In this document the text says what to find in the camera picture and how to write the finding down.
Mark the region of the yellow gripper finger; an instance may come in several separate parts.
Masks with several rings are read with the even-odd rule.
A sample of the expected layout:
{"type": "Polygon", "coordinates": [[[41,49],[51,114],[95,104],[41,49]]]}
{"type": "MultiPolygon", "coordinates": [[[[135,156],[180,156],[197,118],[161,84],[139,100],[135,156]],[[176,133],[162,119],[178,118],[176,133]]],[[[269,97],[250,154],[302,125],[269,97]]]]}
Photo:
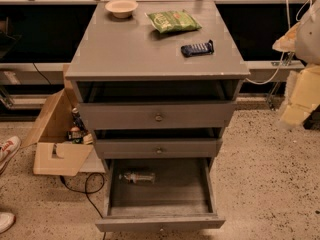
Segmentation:
{"type": "Polygon", "coordinates": [[[308,64],[287,78],[285,100],[279,109],[279,125],[294,128],[301,125],[320,105],[320,66],[308,64]]]}
{"type": "Polygon", "coordinates": [[[299,25],[300,23],[296,23],[282,37],[277,39],[272,45],[272,49],[279,52],[294,52],[299,25]]]}

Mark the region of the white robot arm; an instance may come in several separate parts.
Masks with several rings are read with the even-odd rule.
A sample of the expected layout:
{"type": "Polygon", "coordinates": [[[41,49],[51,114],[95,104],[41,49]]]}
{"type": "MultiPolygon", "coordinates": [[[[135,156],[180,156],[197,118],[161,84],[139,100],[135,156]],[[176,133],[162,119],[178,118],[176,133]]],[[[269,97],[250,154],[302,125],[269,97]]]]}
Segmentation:
{"type": "Polygon", "coordinates": [[[299,73],[289,73],[285,100],[279,110],[279,125],[292,129],[301,125],[320,105],[320,0],[275,41],[272,49],[293,52],[307,63],[299,73]]]}

